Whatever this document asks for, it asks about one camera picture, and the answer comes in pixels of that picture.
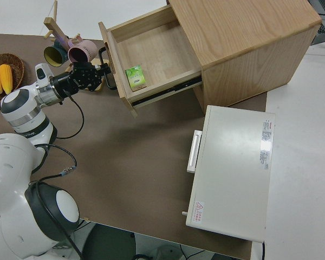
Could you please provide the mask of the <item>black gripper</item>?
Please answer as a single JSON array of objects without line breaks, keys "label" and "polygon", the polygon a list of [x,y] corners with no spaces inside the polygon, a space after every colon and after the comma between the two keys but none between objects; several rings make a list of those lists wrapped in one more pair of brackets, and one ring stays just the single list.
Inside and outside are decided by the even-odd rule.
[{"label": "black gripper", "polygon": [[109,74],[108,63],[92,65],[90,62],[74,62],[73,70],[69,74],[71,92],[78,92],[80,89],[88,89],[91,92],[99,91],[105,80],[104,75]]}]

